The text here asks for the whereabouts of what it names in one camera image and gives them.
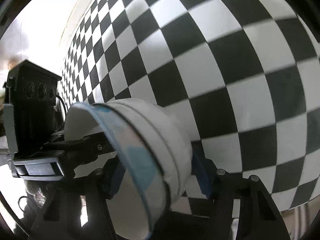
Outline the white bowl with blue pattern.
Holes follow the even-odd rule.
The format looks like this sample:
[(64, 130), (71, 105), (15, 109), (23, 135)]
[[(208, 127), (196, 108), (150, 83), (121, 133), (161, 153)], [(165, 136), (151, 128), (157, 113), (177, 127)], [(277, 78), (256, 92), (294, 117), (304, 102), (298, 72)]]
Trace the white bowl with blue pattern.
[(65, 139), (98, 132), (105, 134), (125, 168), (118, 192), (107, 202), (115, 231), (126, 239), (149, 239), (190, 177), (188, 134), (164, 108), (140, 99), (73, 104)]

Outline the black white checkered cloth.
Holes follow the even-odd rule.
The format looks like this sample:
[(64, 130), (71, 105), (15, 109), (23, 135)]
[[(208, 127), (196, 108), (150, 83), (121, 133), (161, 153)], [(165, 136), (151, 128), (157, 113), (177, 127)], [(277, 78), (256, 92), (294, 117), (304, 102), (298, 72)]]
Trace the black white checkered cloth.
[(279, 210), (319, 195), (319, 43), (284, 0), (93, 0), (62, 71), (67, 106), (138, 98)]

